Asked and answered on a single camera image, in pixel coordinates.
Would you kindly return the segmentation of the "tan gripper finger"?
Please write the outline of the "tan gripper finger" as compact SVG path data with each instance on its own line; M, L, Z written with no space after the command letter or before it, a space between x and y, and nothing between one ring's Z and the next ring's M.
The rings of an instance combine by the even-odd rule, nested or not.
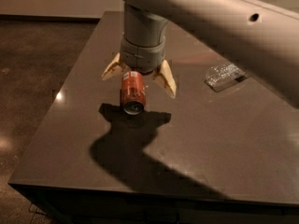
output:
M128 65L121 59L121 55L118 53L109 63L101 78L103 80L108 80L112 77L120 76L127 69Z
M153 71L152 80L162 88L170 98L176 98L177 85L167 60L163 60L161 65Z

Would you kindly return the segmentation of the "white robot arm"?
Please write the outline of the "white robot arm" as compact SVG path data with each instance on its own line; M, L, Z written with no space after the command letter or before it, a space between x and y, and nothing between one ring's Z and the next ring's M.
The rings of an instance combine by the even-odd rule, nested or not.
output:
M241 67L293 106L299 105L299 17L257 0L122 0L121 50L103 79L130 68L154 79L172 97L176 84L164 59L171 21Z

